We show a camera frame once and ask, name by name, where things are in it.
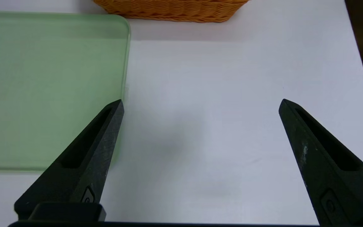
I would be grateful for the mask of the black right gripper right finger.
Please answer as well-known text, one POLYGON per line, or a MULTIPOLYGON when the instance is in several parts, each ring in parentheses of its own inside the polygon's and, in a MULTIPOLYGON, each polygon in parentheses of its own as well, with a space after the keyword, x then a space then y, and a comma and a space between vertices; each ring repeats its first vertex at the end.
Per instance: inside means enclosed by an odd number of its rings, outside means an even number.
POLYGON ((279 116, 321 226, 363 226, 363 161, 304 108, 283 99, 279 116))

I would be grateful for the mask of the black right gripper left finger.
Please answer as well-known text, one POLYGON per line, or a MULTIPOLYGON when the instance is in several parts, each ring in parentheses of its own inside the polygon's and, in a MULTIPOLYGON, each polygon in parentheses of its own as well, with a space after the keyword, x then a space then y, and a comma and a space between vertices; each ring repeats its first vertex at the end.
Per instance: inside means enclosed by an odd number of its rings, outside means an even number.
POLYGON ((124 116, 122 100, 106 105, 19 197, 19 221, 101 221, 100 199, 124 116))

